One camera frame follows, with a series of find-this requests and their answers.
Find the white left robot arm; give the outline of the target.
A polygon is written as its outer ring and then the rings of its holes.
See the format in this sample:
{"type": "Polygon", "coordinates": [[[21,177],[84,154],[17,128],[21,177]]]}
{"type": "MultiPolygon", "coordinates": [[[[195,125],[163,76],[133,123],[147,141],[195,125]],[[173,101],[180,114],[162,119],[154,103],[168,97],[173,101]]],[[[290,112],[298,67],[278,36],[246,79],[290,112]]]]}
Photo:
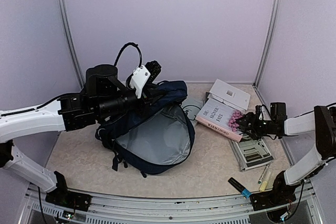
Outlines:
{"type": "Polygon", "coordinates": [[[37,106],[2,111],[1,168],[38,186],[46,193],[45,200],[49,203],[88,211],[90,195],[69,190],[63,174],[28,158],[13,140],[37,133],[80,130],[150,104],[158,97],[151,84],[160,72],[161,65],[150,61],[137,67],[129,81],[122,83],[116,66],[97,65],[87,69],[86,83],[79,93],[62,94],[37,106]]]}

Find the navy blue student backpack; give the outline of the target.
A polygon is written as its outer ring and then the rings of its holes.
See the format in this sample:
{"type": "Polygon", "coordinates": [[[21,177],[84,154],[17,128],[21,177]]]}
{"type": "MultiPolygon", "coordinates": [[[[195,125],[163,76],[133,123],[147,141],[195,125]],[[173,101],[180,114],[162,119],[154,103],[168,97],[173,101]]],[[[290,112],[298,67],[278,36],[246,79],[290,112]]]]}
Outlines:
{"type": "Polygon", "coordinates": [[[186,161],[195,130],[182,109],[187,98],[184,81],[162,81],[153,90],[159,99],[142,114],[129,111],[102,123],[95,133],[102,145],[114,152],[112,169],[131,165],[143,177],[158,175],[186,161]]]}

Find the white barcode booklet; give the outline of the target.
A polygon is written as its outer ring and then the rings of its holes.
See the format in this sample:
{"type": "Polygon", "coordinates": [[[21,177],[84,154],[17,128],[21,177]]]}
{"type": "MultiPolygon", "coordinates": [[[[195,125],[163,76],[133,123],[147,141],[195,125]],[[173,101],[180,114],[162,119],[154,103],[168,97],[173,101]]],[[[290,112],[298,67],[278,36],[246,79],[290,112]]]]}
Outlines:
{"type": "Polygon", "coordinates": [[[212,98],[242,112],[247,111],[250,97],[249,93],[219,79],[214,82],[211,89],[206,93],[206,100],[212,98]]]}

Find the pink Designer Fate book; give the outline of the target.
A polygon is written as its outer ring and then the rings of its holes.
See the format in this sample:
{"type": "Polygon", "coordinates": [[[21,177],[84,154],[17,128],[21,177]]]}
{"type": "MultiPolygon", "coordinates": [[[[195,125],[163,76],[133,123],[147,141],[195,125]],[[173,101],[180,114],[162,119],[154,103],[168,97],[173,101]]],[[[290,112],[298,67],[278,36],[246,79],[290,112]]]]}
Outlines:
{"type": "Polygon", "coordinates": [[[235,142],[240,142],[244,134],[239,130],[236,121],[242,116],[239,110],[209,98],[196,115],[196,121],[235,142]]]}

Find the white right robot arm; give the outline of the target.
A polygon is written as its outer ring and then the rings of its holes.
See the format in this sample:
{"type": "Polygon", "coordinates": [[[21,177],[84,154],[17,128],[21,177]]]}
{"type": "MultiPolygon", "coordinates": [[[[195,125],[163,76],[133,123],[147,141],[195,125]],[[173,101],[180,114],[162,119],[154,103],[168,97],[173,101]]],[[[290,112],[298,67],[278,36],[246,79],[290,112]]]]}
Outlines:
{"type": "Polygon", "coordinates": [[[296,200],[297,187],[318,174],[329,161],[335,159],[335,104],[316,105],[311,111],[289,118],[286,104],[270,105],[270,118],[264,119],[261,106],[237,120],[238,128],[254,140],[275,136],[282,141],[286,153],[293,155],[299,144],[307,141],[295,163],[280,172],[272,189],[253,193],[249,199],[254,210],[264,210],[296,200]]]}

